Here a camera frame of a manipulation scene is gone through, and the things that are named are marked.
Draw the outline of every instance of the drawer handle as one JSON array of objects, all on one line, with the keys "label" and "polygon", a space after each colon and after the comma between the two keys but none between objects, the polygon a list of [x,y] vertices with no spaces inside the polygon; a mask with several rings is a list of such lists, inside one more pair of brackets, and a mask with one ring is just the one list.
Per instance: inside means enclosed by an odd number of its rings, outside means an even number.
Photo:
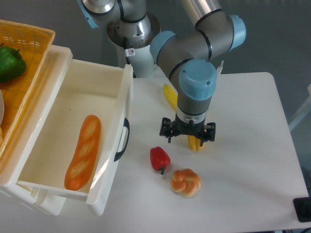
[{"label": "drawer handle", "polygon": [[127,118],[124,119],[123,131],[124,131],[124,127],[127,129],[127,138],[126,138],[126,142],[125,142],[125,145],[124,145],[123,149],[122,149],[120,152],[116,152],[114,162],[117,161],[117,160],[119,160],[119,159],[121,158],[121,156],[124,154],[125,149],[126,149],[126,147],[127,147],[128,139],[129,139],[129,137],[130,137],[130,123],[128,122],[128,119],[127,119]]}]

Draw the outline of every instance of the white table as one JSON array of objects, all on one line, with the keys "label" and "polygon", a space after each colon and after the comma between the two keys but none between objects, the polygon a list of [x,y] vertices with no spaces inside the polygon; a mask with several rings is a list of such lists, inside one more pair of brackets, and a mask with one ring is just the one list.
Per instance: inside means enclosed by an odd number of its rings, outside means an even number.
[{"label": "white table", "polygon": [[[273,77],[268,73],[221,75],[207,114],[216,139],[201,152],[184,135],[159,136],[174,110],[162,94],[169,83],[134,80],[130,139],[120,159],[104,214],[94,217],[67,200],[60,216],[46,216],[0,200],[6,233],[241,233],[311,227],[300,223],[293,199],[308,195]],[[161,176],[149,151],[161,146],[172,165]],[[173,193],[174,170],[192,168],[203,181],[191,199]]]}]

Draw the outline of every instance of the white plastic container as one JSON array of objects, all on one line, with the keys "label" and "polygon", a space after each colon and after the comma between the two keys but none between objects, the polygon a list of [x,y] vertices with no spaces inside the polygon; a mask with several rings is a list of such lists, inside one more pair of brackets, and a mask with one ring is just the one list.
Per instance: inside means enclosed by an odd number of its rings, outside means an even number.
[{"label": "white plastic container", "polygon": [[[20,136],[5,150],[9,159],[2,165],[0,190],[52,215],[60,213],[66,198],[85,201],[101,215],[129,136],[133,69],[74,60],[69,49],[57,46],[51,46],[46,62],[43,67],[52,71],[18,125]],[[80,190],[67,190],[65,173],[90,114],[102,124],[92,177]]]}]

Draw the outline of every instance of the sticker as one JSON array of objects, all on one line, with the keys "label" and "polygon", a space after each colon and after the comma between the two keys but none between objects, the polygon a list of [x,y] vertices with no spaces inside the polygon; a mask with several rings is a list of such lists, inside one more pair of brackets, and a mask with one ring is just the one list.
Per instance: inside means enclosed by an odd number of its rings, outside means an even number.
[{"label": "sticker", "polygon": [[134,48],[125,49],[125,55],[126,55],[127,57],[134,56],[134,55],[135,55]]}]

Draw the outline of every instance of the blue joint cap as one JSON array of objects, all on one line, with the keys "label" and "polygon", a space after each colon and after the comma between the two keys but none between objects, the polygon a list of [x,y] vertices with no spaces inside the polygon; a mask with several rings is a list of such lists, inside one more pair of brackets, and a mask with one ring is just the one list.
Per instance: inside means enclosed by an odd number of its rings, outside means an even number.
[{"label": "blue joint cap", "polygon": [[77,2],[78,2],[78,6],[80,7],[82,14],[83,14],[84,18],[86,19],[89,27],[92,29],[99,28],[99,26],[92,20],[92,18],[89,16],[88,12],[84,8],[84,6],[82,4],[82,0],[77,0]]},{"label": "blue joint cap", "polygon": [[156,35],[150,44],[150,53],[152,57],[154,58],[154,61],[157,63],[157,57],[161,51],[161,48],[164,46],[166,41],[170,39],[172,36],[175,36],[176,34],[172,31],[163,31]]},{"label": "blue joint cap", "polygon": [[186,62],[179,72],[180,89],[193,100],[207,100],[215,92],[216,68],[204,59]]},{"label": "blue joint cap", "polygon": [[241,18],[239,18],[238,16],[229,16],[232,20],[233,23],[233,42],[231,45],[230,50],[232,50],[233,48],[243,44],[245,38],[246,38],[246,27],[245,24],[243,22],[243,20]]}]

